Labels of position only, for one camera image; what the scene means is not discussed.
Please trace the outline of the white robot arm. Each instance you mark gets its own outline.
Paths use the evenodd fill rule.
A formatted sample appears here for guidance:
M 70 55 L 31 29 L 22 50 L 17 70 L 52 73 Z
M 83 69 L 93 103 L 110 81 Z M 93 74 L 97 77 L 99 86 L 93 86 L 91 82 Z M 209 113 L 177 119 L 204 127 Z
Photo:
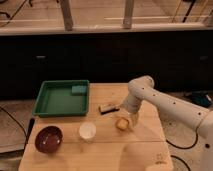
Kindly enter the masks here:
M 122 107 L 131 115 L 136 114 L 145 100 L 166 111 L 205 139 L 200 171 L 213 171 L 213 110 L 192 104 L 162 93 L 154 88 L 151 76 L 132 79 Z

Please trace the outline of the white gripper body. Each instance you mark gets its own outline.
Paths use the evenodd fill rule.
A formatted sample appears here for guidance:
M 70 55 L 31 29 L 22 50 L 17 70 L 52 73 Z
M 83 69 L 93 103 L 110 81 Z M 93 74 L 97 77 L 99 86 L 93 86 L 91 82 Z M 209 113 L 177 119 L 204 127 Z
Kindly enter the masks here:
M 128 94 L 127 97 L 122 102 L 121 106 L 129 113 L 135 114 L 139 111 L 142 104 L 142 99 L 132 95 Z

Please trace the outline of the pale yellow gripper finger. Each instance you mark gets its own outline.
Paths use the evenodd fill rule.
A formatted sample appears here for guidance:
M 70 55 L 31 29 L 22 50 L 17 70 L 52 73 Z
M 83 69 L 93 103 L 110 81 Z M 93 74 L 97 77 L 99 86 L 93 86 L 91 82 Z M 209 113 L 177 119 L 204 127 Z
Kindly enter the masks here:
M 129 126 L 128 128 L 132 130 L 138 123 L 139 119 L 139 114 L 138 113 L 128 113 L 127 114 L 127 119 L 129 121 Z

